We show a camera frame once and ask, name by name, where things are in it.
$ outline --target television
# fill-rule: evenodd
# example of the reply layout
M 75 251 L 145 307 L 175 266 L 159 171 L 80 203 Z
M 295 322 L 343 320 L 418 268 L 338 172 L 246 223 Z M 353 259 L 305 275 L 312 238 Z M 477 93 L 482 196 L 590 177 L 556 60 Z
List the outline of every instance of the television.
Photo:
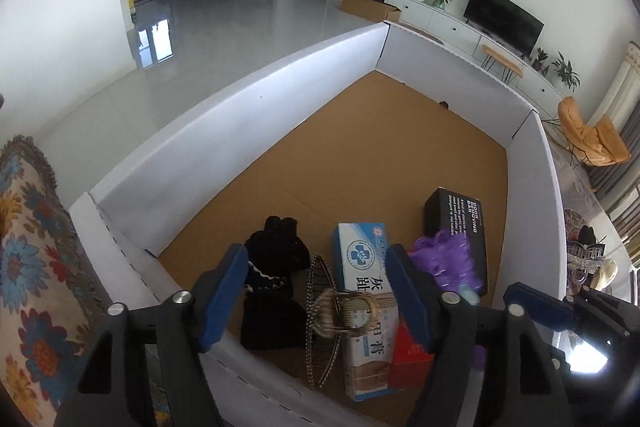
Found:
M 510 0 L 469 0 L 464 17 L 527 57 L 544 26 Z

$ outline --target silver bolt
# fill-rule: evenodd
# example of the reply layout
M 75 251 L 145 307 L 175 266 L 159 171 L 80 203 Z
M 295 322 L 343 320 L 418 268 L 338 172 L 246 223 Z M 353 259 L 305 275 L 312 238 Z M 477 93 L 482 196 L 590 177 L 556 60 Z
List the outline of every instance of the silver bolt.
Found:
M 519 304 L 509 304 L 509 312 L 514 317 L 522 317 L 524 315 L 524 308 Z
M 447 304 L 458 304 L 460 302 L 460 295 L 454 292 L 444 292 L 442 294 L 442 300 Z
M 191 300 L 191 292 L 187 290 L 180 290 L 179 292 L 174 293 L 172 300 L 176 304 L 184 304 L 185 302 L 189 302 Z
M 112 317 L 115 317 L 116 315 L 120 315 L 123 311 L 124 311 L 124 304 L 121 304 L 120 302 L 116 302 L 115 304 L 112 304 L 111 306 L 109 306 L 107 313 L 110 314 Z

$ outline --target purple plastic object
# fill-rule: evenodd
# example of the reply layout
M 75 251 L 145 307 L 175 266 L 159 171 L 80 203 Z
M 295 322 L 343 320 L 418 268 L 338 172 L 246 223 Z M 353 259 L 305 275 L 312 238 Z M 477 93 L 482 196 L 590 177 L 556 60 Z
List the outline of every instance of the purple plastic object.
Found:
M 450 235 L 440 230 L 433 238 L 421 237 L 409 257 L 418 269 L 433 275 L 443 291 L 460 293 L 460 288 L 468 286 L 477 292 L 482 288 L 465 233 Z

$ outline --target orange chair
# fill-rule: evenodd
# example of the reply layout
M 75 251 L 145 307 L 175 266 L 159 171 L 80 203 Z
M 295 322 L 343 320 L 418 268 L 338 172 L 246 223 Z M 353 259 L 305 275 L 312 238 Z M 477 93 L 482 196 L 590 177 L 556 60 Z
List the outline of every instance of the orange chair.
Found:
M 581 162 L 604 167 L 629 161 L 631 155 L 611 119 L 604 114 L 596 127 L 585 125 L 574 97 L 558 104 L 558 120 L 570 151 Z

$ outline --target red box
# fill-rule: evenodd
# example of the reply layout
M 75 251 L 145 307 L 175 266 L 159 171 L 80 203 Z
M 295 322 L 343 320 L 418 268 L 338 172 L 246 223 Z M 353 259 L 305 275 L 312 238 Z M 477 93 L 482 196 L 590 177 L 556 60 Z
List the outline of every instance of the red box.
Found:
M 422 387 L 433 364 L 434 355 L 425 353 L 409 333 L 406 322 L 401 317 L 396 335 L 396 347 L 389 370 L 389 387 Z

